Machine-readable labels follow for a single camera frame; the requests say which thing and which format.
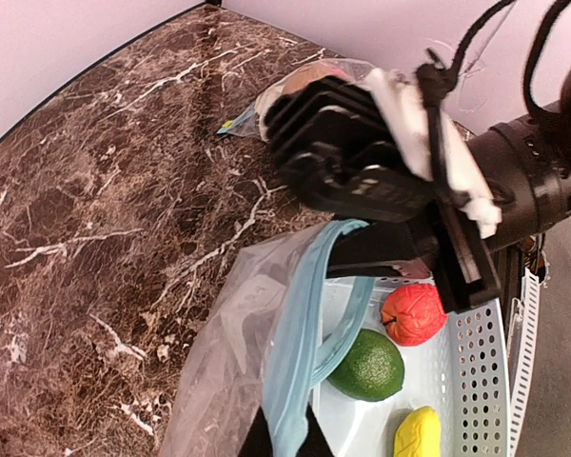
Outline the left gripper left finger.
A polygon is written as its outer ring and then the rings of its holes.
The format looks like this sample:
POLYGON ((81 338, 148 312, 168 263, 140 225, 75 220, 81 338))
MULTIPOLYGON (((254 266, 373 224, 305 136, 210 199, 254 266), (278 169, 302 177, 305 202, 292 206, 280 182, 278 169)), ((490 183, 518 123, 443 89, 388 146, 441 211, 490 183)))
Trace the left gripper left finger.
POLYGON ((272 444, 269 435, 266 417, 261 407, 256 415, 244 439, 238 453, 239 457, 272 457, 272 444))

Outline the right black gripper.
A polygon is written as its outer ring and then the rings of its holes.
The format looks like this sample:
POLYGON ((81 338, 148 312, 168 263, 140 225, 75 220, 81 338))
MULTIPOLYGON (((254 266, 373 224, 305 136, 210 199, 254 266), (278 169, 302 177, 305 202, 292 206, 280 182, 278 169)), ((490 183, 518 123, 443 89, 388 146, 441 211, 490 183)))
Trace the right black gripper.
POLYGON ((501 293, 476 225, 436 202, 406 222, 372 222, 340 238, 330 254, 327 276, 432 279, 448 312, 476 308, 501 293))

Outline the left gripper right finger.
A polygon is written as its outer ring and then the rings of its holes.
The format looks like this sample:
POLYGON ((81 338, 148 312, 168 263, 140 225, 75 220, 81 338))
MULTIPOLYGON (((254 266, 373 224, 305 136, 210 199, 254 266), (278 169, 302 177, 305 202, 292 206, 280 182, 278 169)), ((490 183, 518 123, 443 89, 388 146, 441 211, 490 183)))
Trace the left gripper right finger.
POLYGON ((312 410, 311 404, 305 405, 305 414, 295 422, 296 443, 299 444, 298 457, 333 457, 323 431, 312 410))

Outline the red raspberry toy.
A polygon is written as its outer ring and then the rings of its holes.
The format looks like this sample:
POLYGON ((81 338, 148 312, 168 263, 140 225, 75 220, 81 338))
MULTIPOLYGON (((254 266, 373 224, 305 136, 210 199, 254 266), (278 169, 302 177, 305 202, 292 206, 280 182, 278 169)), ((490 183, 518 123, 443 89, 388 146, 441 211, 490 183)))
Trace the red raspberry toy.
POLYGON ((381 309, 388 337, 402 347, 416 347, 437 335, 448 316, 438 289, 429 284, 397 288, 381 309))

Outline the clear zip bag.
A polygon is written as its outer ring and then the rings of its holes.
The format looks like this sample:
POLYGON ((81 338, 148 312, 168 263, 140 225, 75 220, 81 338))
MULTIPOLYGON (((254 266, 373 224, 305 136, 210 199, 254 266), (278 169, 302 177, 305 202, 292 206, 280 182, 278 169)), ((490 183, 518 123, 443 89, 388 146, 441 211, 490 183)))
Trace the clear zip bag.
POLYGON ((375 66, 366 61, 350 58, 306 62, 261 92, 243 113, 226 121, 217 133, 254 137, 266 143, 269 120, 308 85, 327 76, 336 76, 364 87, 366 76, 374 69, 375 66))
POLYGON ((333 221, 240 250, 187 356, 162 455, 235 456, 259 407, 273 455, 296 455, 295 422, 351 349, 374 288, 356 277, 343 317, 322 335, 331 251, 363 227, 333 221))

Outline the green round fruit toy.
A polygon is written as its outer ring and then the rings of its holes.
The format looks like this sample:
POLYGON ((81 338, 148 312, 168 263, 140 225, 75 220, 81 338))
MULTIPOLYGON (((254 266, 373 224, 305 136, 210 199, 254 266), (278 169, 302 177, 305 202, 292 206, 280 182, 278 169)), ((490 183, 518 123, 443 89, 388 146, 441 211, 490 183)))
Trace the green round fruit toy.
POLYGON ((404 375, 398 348, 383 334, 363 328, 328 381, 349 398, 381 402, 403 388, 404 375))

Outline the light blue plastic basket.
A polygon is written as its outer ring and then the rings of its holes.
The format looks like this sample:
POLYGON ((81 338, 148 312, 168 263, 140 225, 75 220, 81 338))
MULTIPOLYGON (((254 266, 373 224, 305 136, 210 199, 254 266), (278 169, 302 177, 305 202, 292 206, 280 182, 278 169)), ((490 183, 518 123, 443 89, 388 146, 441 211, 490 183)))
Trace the light blue plastic basket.
POLYGON ((498 300, 449 313, 445 327, 416 347, 401 347, 402 389, 368 403, 343 395, 328 381, 310 404, 336 456, 390 456, 395 432, 420 407, 439 414, 443 456, 509 456, 510 392, 498 300))

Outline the clear zip top bag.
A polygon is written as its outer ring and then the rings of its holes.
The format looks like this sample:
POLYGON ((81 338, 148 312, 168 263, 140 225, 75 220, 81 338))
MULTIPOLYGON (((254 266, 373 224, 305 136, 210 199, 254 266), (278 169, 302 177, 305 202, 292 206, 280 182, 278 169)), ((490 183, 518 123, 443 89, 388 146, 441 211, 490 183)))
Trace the clear zip top bag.
POLYGON ((336 76, 364 87, 366 76, 374 69, 375 66, 366 61, 350 58, 306 62, 261 92, 243 113, 226 121, 217 133, 254 137, 266 143, 269 120, 308 85, 327 76, 336 76))

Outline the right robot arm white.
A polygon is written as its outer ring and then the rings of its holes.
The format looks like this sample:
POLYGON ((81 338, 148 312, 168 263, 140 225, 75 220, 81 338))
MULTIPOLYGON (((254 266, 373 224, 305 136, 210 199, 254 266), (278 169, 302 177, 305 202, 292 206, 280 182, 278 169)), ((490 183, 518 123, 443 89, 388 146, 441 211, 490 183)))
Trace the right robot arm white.
POLYGON ((522 82, 527 115, 498 124, 468 142, 489 187, 497 193, 502 223, 482 239, 454 207, 436 200, 405 224, 373 223, 339 241, 328 261, 330 278, 411 274, 430 268, 446 310, 476 308, 502 295, 492 255, 509 253, 530 235, 542 235, 571 216, 571 69, 559 101, 542 108, 531 85, 553 25, 568 7, 554 2, 535 36, 522 82))

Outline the yellow corn toy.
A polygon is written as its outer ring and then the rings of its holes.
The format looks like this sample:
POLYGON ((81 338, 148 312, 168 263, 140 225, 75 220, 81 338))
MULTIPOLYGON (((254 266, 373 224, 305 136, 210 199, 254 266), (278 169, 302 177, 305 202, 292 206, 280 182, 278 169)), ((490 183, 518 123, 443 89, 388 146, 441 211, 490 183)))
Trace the yellow corn toy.
POLYGON ((421 407, 406 416, 394 438, 394 457, 440 457, 442 422, 432 407, 421 407))

